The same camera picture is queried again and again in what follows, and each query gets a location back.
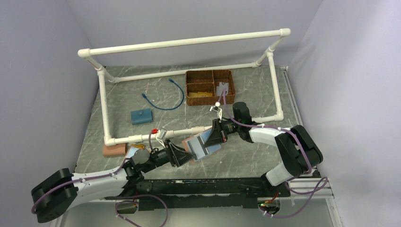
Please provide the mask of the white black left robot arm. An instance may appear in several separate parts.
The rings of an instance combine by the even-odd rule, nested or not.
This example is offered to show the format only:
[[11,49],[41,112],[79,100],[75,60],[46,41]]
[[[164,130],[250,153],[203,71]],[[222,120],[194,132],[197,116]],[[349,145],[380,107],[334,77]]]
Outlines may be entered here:
[[139,149],[109,170],[77,174],[60,169],[31,191],[34,201],[31,212],[39,223],[46,223],[82,203],[106,197],[128,199],[135,194],[137,184],[144,181],[144,173],[167,163],[180,167],[194,158],[194,154],[170,140],[165,140],[164,145],[163,149],[152,152]]

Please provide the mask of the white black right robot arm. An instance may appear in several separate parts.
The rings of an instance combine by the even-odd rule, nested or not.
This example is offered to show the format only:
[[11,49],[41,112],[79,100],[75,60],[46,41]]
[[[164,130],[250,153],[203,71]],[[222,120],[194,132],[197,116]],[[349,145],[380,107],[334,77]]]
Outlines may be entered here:
[[213,120],[204,146],[225,143],[229,134],[238,133],[247,142],[276,147],[281,162],[264,175],[266,180],[260,185],[264,195],[274,195],[279,190],[279,184],[309,174],[313,167],[322,163],[321,151],[302,125],[292,128],[267,127],[252,120],[246,103],[236,102],[232,109],[233,119]]

